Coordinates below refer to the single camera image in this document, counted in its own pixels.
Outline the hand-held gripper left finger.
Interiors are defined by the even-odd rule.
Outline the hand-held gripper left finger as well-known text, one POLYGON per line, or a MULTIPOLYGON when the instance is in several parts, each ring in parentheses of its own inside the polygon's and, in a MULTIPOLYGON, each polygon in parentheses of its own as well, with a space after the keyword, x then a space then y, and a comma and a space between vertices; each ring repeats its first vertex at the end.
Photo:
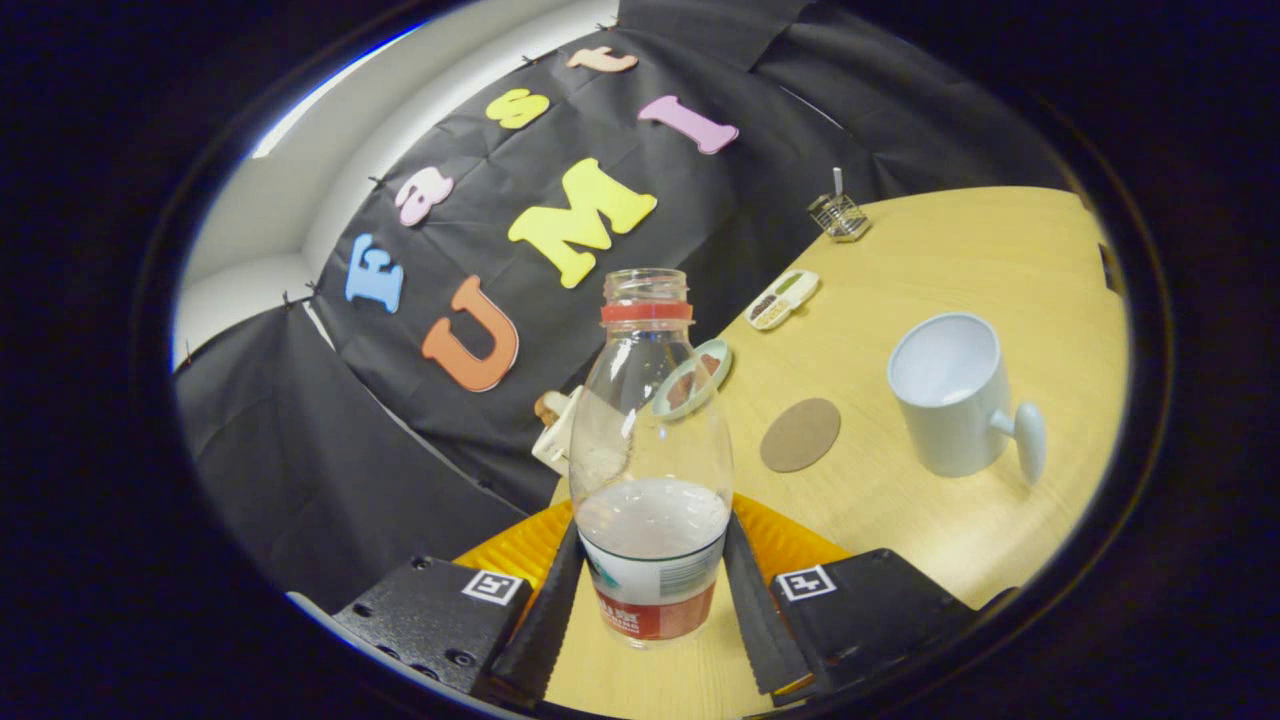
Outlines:
POLYGON ((358 647, 452 691, 534 706, 573 610, 582 548, 570 501, 449 561, 425 555, 334 615, 358 647))

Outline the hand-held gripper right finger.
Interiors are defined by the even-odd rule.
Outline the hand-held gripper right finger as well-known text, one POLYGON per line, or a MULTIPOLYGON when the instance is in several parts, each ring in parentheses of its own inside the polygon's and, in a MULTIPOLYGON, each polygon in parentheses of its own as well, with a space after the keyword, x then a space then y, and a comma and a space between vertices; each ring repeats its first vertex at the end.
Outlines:
POLYGON ((774 701, 870 685, 979 614, 892 550, 851 553, 736 495, 724 542, 758 689, 774 701))

